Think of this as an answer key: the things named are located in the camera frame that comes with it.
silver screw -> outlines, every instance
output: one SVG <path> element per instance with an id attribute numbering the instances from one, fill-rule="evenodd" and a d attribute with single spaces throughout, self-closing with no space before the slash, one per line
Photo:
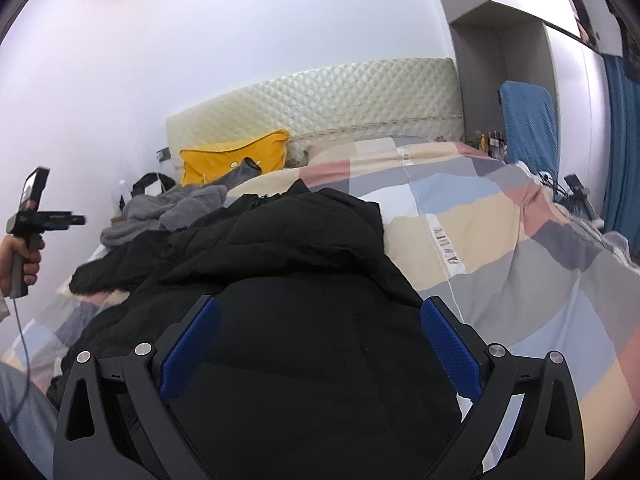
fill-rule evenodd
<path id="1" fill-rule="evenodd" d="M 489 346 L 489 354 L 491 354 L 494 357 L 502 357 L 506 353 L 507 351 L 504 349 L 504 346 L 502 345 L 494 344 Z"/>
<path id="2" fill-rule="evenodd" d="M 79 363 L 85 363 L 89 359 L 91 359 L 91 352 L 89 352 L 88 350 L 80 352 L 76 357 L 76 361 L 78 361 Z"/>
<path id="3" fill-rule="evenodd" d="M 553 362 L 555 362 L 558 365 L 562 361 L 564 361 L 564 357 L 562 357 L 562 354 L 560 352 L 556 352 L 555 350 L 551 352 L 551 354 L 549 354 L 549 359 L 551 359 Z"/>
<path id="4" fill-rule="evenodd" d="M 151 345 L 149 343 L 140 343 L 136 346 L 137 355 L 147 355 L 149 352 L 151 352 Z"/>

hand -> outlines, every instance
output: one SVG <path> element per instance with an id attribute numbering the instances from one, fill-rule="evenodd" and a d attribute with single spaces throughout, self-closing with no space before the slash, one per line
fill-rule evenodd
<path id="1" fill-rule="evenodd" d="M 40 240 L 40 249 L 44 249 L 44 241 Z M 27 245 L 22 238 L 11 235 L 4 237 L 0 242 L 0 292 L 3 296 L 8 296 L 11 292 L 11 267 L 14 261 L 14 253 L 21 254 L 27 263 L 24 264 L 24 282 L 33 285 L 38 279 L 40 272 L 40 251 L 29 253 Z"/>

cream headboard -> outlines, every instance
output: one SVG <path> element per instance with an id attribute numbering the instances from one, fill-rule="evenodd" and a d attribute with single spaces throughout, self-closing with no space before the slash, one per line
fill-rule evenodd
<path id="1" fill-rule="evenodd" d="M 300 165 L 316 139 L 463 138 L 451 59 L 385 59 L 306 70 L 210 99 L 166 121 L 174 156 L 183 148 L 284 128 L 287 162 Z"/>

black jacket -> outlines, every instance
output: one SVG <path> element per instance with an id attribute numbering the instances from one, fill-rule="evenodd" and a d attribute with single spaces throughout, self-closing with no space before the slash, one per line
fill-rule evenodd
<path id="1" fill-rule="evenodd" d="M 141 234 L 76 272 L 74 292 L 132 295 L 90 323 L 50 398 L 79 351 L 127 354 L 213 294 L 221 327 L 171 409 L 221 480 L 419 479 L 460 411 L 383 235 L 377 204 L 302 181 Z"/>

blue pants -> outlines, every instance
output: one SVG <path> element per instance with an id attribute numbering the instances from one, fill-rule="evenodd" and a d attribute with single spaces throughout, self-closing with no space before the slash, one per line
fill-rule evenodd
<path id="1" fill-rule="evenodd" d="M 26 377 L 15 368 L 0 363 L 0 415 L 6 421 L 20 403 Z M 42 475 L 53 480 L 53 442 L 58 412 L 34 385 L 16 421 L 9 428 L 14 438 Z"/>

